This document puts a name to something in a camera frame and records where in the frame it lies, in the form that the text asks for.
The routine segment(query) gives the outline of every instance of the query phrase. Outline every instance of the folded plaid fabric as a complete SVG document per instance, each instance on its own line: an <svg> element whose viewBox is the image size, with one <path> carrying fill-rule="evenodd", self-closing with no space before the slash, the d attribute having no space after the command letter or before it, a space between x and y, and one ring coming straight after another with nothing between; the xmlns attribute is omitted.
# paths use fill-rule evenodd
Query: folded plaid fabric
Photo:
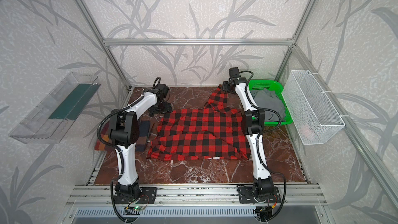
<svg viewBox="0 0 398 224"><path fill-rule="evenodd" d="M180 109L165 114L148 158L160 160L247 160L250 146L241 130L239 109L226 107L228 94L221 85L203 109Z"/></svg>

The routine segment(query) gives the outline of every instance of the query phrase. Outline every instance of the white wire mesh basket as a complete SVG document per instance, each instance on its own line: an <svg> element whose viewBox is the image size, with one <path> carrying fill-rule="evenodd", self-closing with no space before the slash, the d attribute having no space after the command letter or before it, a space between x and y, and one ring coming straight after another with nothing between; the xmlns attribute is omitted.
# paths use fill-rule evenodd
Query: white wire mesh basket
<svg viewBox="0 0 398 224"><path fill-rule="evenodd" d="M304 145L324 144L344 121L309 70L292 70L282 96Z"/></svg>

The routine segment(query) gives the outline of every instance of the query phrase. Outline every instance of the green basket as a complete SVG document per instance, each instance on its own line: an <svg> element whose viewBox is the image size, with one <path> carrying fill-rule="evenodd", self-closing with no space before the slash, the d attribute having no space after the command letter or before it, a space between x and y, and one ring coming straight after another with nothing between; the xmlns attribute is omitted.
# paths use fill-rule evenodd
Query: green basket
<svg viewBox="0 0 398 224"><path fill-rule="evenodd" d="M282 120L281 125L293 123L292 117L290 116L289 110L287 109L285 100L282 96L283 86L281 85L281 83L271 80L250 80L249 82L249 90L263 90L264 88L270 91L275 91L276 95L285 105L286 117L284 119L285 121ZM274 127L277 124L278 122L264 122L264 125L266 127Z"/></svg>

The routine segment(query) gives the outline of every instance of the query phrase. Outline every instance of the wallpaper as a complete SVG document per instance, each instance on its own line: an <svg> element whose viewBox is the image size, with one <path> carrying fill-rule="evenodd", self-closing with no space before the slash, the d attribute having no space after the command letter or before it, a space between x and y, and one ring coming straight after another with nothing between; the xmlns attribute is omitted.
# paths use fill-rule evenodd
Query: wallpaper
<svg viewBox="0 0 398 224"><path fill-rule="evenodd" d="M231 67L250 69L255 79L274 79L286 50L286 46L117 46L112 53L131 85L152 85L160 76L169 86L217 86L229 78Z"/></svg>
<svg viewBox="0 0 398 224"><path fill-rule="evenodd" d="M291 38L308 0L84 0L106 38Z"/></svg>
<svg viewBox="0 0 398 224"><path fill-rule="evenodd" d="M0 0L0 222L55 223L97 153L93 132L127 90L72 0ZM59 144L9 132L69 73L101 84Z"/></svg>
<svg viewBox="0 0 398 224"><path fill-rule="evenodd" d="M298 41L396 179L397 13L396 0L319 0ZM398 223L397 212L343 131L323 145L303 146L293 136L337 223Z"/></svg>

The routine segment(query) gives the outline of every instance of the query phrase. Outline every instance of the gray clothing in basket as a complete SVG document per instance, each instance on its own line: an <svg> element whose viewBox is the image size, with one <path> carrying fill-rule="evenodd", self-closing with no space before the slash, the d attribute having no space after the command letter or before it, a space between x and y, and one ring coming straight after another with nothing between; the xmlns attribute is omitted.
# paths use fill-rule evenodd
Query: gray clothing in basket
<svg viewBox="0 0 398 224"><path fill-rule="evenodd" d="M251 90L250 93L257 106L272 109L279 113L282 121L285 119L285 106L275 94L275 91L264 88L264 90ZM278 116L273 112L266 111L266 121L278 122Z"/></svg>

